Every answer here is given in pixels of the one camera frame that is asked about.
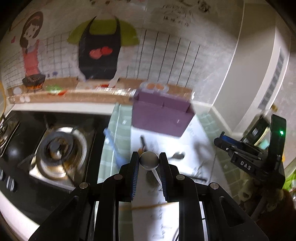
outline green shirt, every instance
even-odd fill
[[[67,41],[71,44],[78,44],[79,40],[83,34],[83,31],[90,23],[91,20],[80,24],[77,28],[73,30]],[[139,39],[137,37],[137,32],[135,28],[125,21],[119,21],[120,24],[120,34],[121,34],[121,46],[133,46],[139,44]],[[114,34],[116,30],[116,20],[115,19],[98,19],[94,20],[90,26],[89,32],[91,34]]]

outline purple storage bin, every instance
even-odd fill
[[[132,126],[180,137],[194,111],[189,101],[173,95],[137,91],[134,96]]]

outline light blue handle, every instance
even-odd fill
[[[128,162],[127,162],[127,160],[124,157],[122,157],[119,154],[118,149],[117,149],[117,146],[115,144],[115,141],[114,141],[114,138],[113,138],[111,132],[107,128],[105,128],[104,131],[103,131],[103,133],[106,136],[106,138],[109,139],[109,143],[112,146],[112,148],[114,150],[114,153],[115,153],[116,164],[117,164],[118,168],[120,169],[122,165],[127,164]]]

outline brown hair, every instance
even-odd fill
[[[24,34],[25,34],[26,30],[28,29],[28,27],[31,24],[34,25],[34,26],[39,26],[39,29],[35,32],[35,34],[33,36],[33,38],[35,38],[39,34],[40,29],[41,29],[42,24],[43,24],[43,13],[42,12],[36,12],[36,13],[32,14],[28,18],[28,20],[26,21],[26,23],[25,23],[25,25],[24,25],[24,27],[22,29],[22,35],[20,37],[20,46],[22,48],[27,48],[28,47],[28,40],[25,39]]]

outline screw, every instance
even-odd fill
[[[79,184],[79,187],[80,187],[81,189],[87,188],[87,187],[88,187],[88,183],[80,183],[80,184]]]
[[[185,177],[184,177],[182,174],[178,174],[178,175],[176,176],[176,179],[182,181],[182,180],[185,179]]]
[[[213,189],[218,189],[219,185],[217,183],[211,183],[210,187],[213,188]]]
[[[121,174],[116,174],[116,175],[114,176],[114,179],[115,179],[115,180],[121,180],[121,179],[122,179],[122,175],[121,175]]]

